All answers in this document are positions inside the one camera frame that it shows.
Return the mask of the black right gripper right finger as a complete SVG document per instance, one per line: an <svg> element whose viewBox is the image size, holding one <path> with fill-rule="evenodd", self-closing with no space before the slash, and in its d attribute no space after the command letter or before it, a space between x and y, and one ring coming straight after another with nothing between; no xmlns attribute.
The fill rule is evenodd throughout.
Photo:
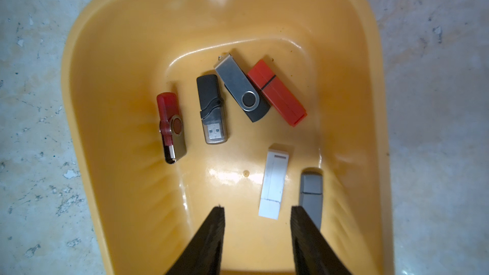
<svg viewBox="0 0 489 275"><path fill-rule="evenodd" d="M303 207L292 207L290 228L297 274L351 275Z"/></svg>

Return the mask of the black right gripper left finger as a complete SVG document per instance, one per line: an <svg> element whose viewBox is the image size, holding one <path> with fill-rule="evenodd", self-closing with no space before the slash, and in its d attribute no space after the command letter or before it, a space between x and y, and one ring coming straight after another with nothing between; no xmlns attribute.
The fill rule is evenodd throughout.
<svg viewBox="0 0 489 275"><path fill-rule="evenodd" d="M225 210L215 206L166 274L220 274L224 232Z"/></svg>

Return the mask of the grey usb flash drive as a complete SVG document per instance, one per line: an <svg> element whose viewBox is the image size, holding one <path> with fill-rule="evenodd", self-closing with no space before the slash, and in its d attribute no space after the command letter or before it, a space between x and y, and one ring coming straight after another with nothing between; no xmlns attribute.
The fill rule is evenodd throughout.
<svg viewBox="0 0 489 275"><path fill-rule="evenodd" d="M306 171L301 174L299 205L304 208L318 230L322 225L323 176Z"/></svg>

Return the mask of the white usb flash drive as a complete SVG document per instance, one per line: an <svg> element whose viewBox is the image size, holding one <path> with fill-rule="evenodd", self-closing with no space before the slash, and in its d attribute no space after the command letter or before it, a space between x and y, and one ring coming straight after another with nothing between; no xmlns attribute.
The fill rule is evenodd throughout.
<svg viewBox="0 0 489 275"><path fill-rule="evenodd" d="M259 202L260 217L279 219L289 159L294 149L292 145L279 143L268 148Z"/></svg>

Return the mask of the dark red swivel usb drive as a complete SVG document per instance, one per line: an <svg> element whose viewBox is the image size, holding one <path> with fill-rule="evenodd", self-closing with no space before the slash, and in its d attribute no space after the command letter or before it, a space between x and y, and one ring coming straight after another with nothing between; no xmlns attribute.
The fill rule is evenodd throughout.
<svg viewBox="0 0 489 275"><path fill-rule="evenodd" d="M164 156L168 164L174 164L187 154L183 119L178 105L177 95L164 92L157 96Z"/></svg>

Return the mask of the black clear cap usb drive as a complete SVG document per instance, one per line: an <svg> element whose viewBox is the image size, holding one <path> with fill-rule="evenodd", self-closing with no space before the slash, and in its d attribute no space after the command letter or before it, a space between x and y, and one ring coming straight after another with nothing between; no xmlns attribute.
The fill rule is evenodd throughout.
<svg viewBox="0 0 489 275"><path fill-rule="evenodd" d="M205 141L209 145L224 143L227 141L228 136L219 79L216 75L209 74L198 77L196 81Z"/></svg>

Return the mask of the red usb flash drive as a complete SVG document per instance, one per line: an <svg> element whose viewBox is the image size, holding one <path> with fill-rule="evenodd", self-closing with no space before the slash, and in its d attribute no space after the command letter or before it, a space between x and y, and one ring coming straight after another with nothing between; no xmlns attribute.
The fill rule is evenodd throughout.
<svg viewBox="0 0 489 275"><path fill-rule="evenodd" d="M295 127L306 118L304 106L263 59L256 63L247 76L290 126Z"/></svg>

